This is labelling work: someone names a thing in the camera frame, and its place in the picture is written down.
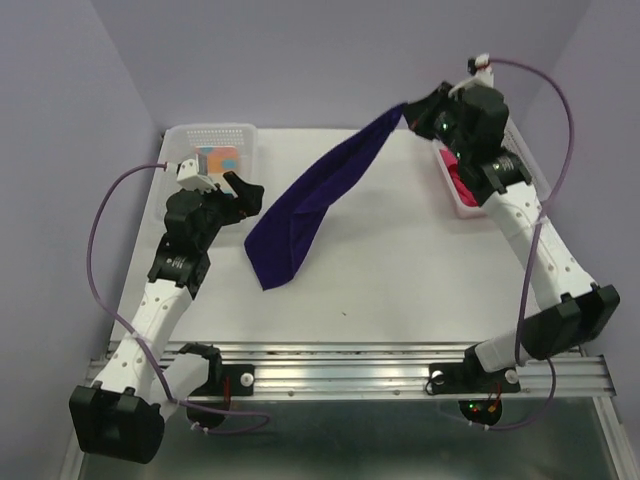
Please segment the blue orange dotted towel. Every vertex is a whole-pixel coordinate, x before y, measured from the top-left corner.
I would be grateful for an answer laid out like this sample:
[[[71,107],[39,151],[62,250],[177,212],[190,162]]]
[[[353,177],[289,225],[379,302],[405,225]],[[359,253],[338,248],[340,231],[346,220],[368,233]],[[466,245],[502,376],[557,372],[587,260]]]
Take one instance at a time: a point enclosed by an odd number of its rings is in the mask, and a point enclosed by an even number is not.
[[[224,178],[229,171],[239,172],[240,155],[234,146],[199,146],[196,153],[206,160],[207,176],[218,185],[224,193],[234,191]]]

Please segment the purple towel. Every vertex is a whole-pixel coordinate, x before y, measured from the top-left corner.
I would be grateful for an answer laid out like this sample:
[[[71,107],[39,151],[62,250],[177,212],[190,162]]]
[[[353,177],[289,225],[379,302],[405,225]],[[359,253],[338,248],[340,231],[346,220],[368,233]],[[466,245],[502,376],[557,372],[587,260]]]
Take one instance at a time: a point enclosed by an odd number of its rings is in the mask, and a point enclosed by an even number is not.
[[[392,107],[321,156],[261,216],[244,248],[262,289],[294,279],[328,210],[366,173],[404,107]]]

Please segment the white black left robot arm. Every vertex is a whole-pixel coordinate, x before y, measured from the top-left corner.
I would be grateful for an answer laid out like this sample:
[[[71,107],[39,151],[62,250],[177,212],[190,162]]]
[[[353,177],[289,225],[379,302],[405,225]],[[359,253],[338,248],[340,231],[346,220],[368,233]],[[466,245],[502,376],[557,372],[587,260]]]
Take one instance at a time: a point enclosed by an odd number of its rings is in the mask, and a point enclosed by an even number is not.
[[[231,415],[231,379],[218,348],[187,343],[167,368],[159,361],[178,321],[210,267],[208,250],[220,230],[256,216],[264,189],[226,172],[219,184],[202,175],[183,180],[166,202],[165,232],[126,333],[88,386],[78,386],[69,409],[81,451],[149,463],[167,419],[181,406],[208,416],[210,432]]]

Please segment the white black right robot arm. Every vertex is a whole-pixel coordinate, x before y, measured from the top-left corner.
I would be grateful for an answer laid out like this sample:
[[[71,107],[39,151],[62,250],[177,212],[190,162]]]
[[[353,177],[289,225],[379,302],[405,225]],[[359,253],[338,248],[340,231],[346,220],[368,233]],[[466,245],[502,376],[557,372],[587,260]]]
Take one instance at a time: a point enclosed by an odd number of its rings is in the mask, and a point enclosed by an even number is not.
[[[469,348],[460,366],[463,384],[482,390],[497,371],[597,338],[620,303],[619,293],[579,265],[543,216],[529,169],[504,143],[509,109],[503,95],[489,86],[455,90],[444,82],[407,104],[403,115],[416,135],[454,155],[462,183],[502,232],[525,270],[524,290],[534,293],[539,308],[514,330]]]

